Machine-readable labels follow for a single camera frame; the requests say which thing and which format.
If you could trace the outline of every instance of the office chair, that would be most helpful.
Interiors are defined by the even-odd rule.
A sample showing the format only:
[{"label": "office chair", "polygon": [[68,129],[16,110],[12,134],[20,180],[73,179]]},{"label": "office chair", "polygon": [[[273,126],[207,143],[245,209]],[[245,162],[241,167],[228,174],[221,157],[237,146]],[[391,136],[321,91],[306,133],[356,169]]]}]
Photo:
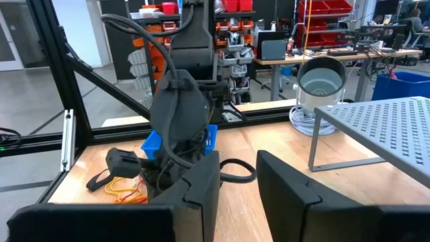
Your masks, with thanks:
[{"label": "office chair", "polygon": [[[406,27],[404,28],[404,37],[406,38],[406,40],[404,41],[402,47],[403,48],[414,48],[419,39],[422,36],[426,36],[426,33],[414,33],[413,29],[412,29],[412,22],[409,20],[402,20],[400,24],[405,24]],[[410,42],[412,41],[413,37],[415,38],[414,42],[412,44],[410,44]]]}]

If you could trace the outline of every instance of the wooden table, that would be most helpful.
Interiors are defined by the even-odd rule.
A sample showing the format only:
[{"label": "wooden table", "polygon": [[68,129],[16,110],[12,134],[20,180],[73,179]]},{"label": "wooden table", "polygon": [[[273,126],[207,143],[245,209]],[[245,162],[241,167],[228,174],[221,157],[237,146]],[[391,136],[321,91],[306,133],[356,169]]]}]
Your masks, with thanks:
[{"label": "wooden table", "polygon": [[[421,50],[399,50],[395,53],[384,53],[385,56],[405,56],[408,54],[422,54],[423,51]],[[369,53],[370,58],[377,58],[378,55]],[[304,62],[307,62],[314,57],[311,56],[305,56]],[[368,56],[366,54],[357,54],[357,55],[351,55],[351,56],[336,56],[333,57],[337,59],[338,61],[354,61],[354,60],[361,60],[363,59],[363,65],[361,68],[361,73],[359,77],[359,81],[357,84],[357,92],[355,93],[355,102],[362,102],[364,101],[364,97],[366,95],[366,90],[368,86],[368,80],[366,78],[366,67],[371,63],[372,60],[368,60]],[[272,74],[271,74],[271,85],[270,85],[270,100],[277,100],[279,96],[280,91],[280,75],[281,75],[281,65],[301,65],[303,63],[303,56],[286,56],[285,60],[259,60],[254,58],[254,61],[256,63],[259,63],[260,65],[271,65],[272,66]]]},{"label": "wooden table", "polygon": [[[290,106],[291,103],[292,101],[285,100],[249,104],[238,108],[245,111]],[[106,168],[105,156],[109,149],[117,147],[135,151],[138,156],[144,157],[144,153],[140,150],[142,142],[143,140],[135,140],[88,147],[49,202],[112,202],[114,198],[105,194],[103,189],[91,193],[85,188],[85,184],[95,174]],[[221,160],[234,157],[243,159],[253,166],[255,166],[257,151],[267,150],[316,181],[362,204],[430,204],[430,190],[389,163],[312,173],[307,166],[310,144],[311,137],[296,131],[289,122],[280,122],[220,130],[215,149],[219,151]],[[336,131],[332,135],[320,137],[316,164],[375,156],[352,138]],[[244,169],[236,165],[227,166],[222,171],[237,175],[247,174]],[[129,179],[121,186],[133,186],[135,183]],[[215,241],[272,241],[259,197],[257,181],[251,184],[225,183],[222,186],[218,202]]]}]

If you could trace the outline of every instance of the red storage bin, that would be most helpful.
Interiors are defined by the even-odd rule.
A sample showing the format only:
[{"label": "red storage bin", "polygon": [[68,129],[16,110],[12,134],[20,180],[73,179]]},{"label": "red storage bin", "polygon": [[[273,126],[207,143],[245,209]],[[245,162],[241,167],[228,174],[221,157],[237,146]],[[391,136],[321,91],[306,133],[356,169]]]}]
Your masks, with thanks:
[{"label": "red storage bin", "polygon": [[[306,3],[306,15],[309,15],[309,4],[308,1]],[[330,7],[325,4],[324,1],[312,1],[312,11],[310,12],[311,15],[318,15],[318,14],[328,14],[330,11]],[[303,19],[304,15],[304,1],[300,1],[300,4],[298,6],[298,14]]]},{"label": "red storage bin", "polygon": [[223,0],[222,3],[226,12],[237,12],[239,9],[239,0]]},{"label": "red storage bin", "polygon": [[[312,46],[323,46],[326,44],[326,40],[324,39],[322,34],[309,34],[308,37],[308,45],[307,47],[312,47]],[[299,35],[296,37],[296,45],[298,48],[302,48],[302,36]]]},{"label": "red storage bin", "polygon": [[345,0],[324,1],[330,7],[329,13],[350,13],[352,6]]},{"label": "red storage bin", "polygon": [[[298,18],[298,22],[302,23],[303,20]],[[310,19],[309,31],[317,31],[317,30],[326,30],[329,27],[326,21],[323,19]],[[303,25],[298,26],[298,31],[303,32]]]},{"label": "red storage bin", "polygon": [[163,13],[164,14],[178,14],[177,3],[175,2],[167,2],[163,4]]},{"label": "red storage bin", "polygon": [[323,38],[325,39],[325,44],[328,46],[346,44],[347,43],[346,41],[337,40],[337,37],[340,35],[341,35],[341,33],[325,33],[325,34],[322,34]]},{"label": "red storage bin", "polygon": [[239,0],[239,11],[252,11],[253,0]]}]

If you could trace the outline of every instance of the black power cord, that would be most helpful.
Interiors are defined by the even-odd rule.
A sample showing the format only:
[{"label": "black power cord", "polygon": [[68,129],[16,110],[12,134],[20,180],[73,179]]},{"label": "black power cord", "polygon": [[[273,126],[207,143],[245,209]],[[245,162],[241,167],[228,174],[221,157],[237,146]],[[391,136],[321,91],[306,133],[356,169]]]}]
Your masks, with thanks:
[{"label": "black power cord", "polygon": [[[139,31],[137,31],[137,30],[125,28],[125,27],[123,27],[123,26],[121,26],[121,25],[113,22],[112,20],[108,20],[108,19],[103,20],[103,16],[104,15],[110,15],[110,17],[111,17],[113,14],[103,14],[101,16],[101,20],[107,26],[109,26],[109,27],[111,27],[111,28],[113,28],[115,30],[118,30],[120,32],[126,33],[126,34],[134,34],[134,35],[137,35],[137,36],[141,36],[141,33]],[[154,37],[167,37],[167,36],[172,36],[174,34],[177,34],[177,33],[181,32],[182,30],[184,30],[184,29],[186,29],[188,27],[189,23],[193,19],[193,16],[194,16],[194,5],[191,5],[191,9],[190,9],[188,18],[186,19],[186,21],[179,28],[177,28],[176,30],[173,30],[173,31],[168,31],[168,32],[151,33],[151,35],[154,36]]]},{"label": "black power cord", "polygon": [[113,27],[116,30],[125,32],[123,31],[123,29],[125,29],[124,27],[114,23],[114,22],[120,22],[121,24],[124,24],[125,26],[128,26],[134,29],[137,35],[142,36],[143,38],[146,38],[149,42],[151,42],[155,46],[155,48],[157,48],[158,51],[160,51],[161,55],[163,55],[163,58],[166,60],[167,66],[169,67],[170,72],[172,74],[172,78],[174,78],[175,80],[178,80],[176,67],[175,67],[175,64],[173,64],[172,58],[169,56],[169,53],[167,53],[166,49],[160,43],[157,42],[155,37],[151,35],[150,32],[147,32],[144,28],[142,28],[142,26],[138,25],[132,20],[116,14],[105,13],[101,16],[101,20],[102,22],[107,23],[109,27]]},{"label": "black power cord", "polygon": [[[119,16],[119,15],[106,13],[106,14],[103,14],[101,16],[101,20],[105,24],[107,24],[109,27],[115,28],[116,30],[121,31],[121,32],[125,32],[127,34],[136,34],[136,35],[142,36],[143,38],[146,38],[149,42],[154,44],[155,48],[157,48],[160,51],[160,53],[163,55],[164,59],[166,60],[167,66],[170,69],[170,72],[172,74],[172,78],[178,79],[177,71],[176,71],[175,64],[173,63],[172,58],[169,56],[167,51],[161,46],[161,44],[157,42],[154,35],[147,32],[144,28],[142,28],[142,26],[139,26],[137,23],[133,22],[132,20],[130,20],[126,17]],[[120,22],[121,24],[124,24],[125,26],[132,28],[134,31],[126,30],[125,27],[119,26],[118,24],[116,24],[114,22]],[[167,119],[166,119],[164,131],[163,131],[163,135],[162,135],[161,139],[163,141],[163,146],[166,150],[166,153],[172,159],[172,161],[181,167],[184,167],[186,169],[191,169],[194,165],[191,164],[190,162],[182,159],[181,157],[177,156],[172,151],[170,144],[169,144],[170,127],[171,127],[173,117],[175,115],[178,99],[179,99],[179,91],[177,89],[175,89],[175,90],[173,90],[173,99],[171,102],[171,107],[169,109],[169,113],[167,114]],[[257,177],[257,173],[256,173],[254,167],[252,167],[251,165],[249,165],[248,163],[246,163],[244,161],[241,161],[241,162],[237,162],[237,161],[238,161],[237,159],[230,159],[230,160],[225,160],[223,162],[224,162],[224,165],[226,165],[227,163],[236,163],[236,164],[242,165],[245,169],[250,171],[251,174],[247,177],[240,177],[240,176],[236,176],[236,175],[221,173],[220,179],[222,181],[225,181],[225,182],[240,183],[240,184],[252,182]]]},{"label": "black power cord", "polygon": [[[8,132],[8,133],[12,133],[13,134],[13,135],[10,135],[10,134],[0,134],[0,138],[1,138],[0,139],[0,148],[12,147],[13,145],[20,145],[21,144],[22,135],[18,131],[10,129],[10,128],[1,128],[1,127],[0,127],[0,131]],[[5,141],[9,140],[9,138],[14,137],[14,136],[17,137],[17,140],[15,140],[14,142],[9,143],[9,144],[4,144]]]}]

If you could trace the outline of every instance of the person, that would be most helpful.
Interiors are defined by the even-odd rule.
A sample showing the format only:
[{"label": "person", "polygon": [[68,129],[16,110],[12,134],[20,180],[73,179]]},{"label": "person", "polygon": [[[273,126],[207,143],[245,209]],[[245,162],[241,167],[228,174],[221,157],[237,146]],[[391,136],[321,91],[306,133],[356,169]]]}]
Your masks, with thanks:
[{"label": "person", "polygon": [[421,22],[421,18],[419,18],[420,15],[421,15],[421,10],[414,9],[411,11],[411,14],[409,14],[409,17],[404,19],[412,22],[412,31],[414,33],[419,33],[424,30],[423,23]]}]

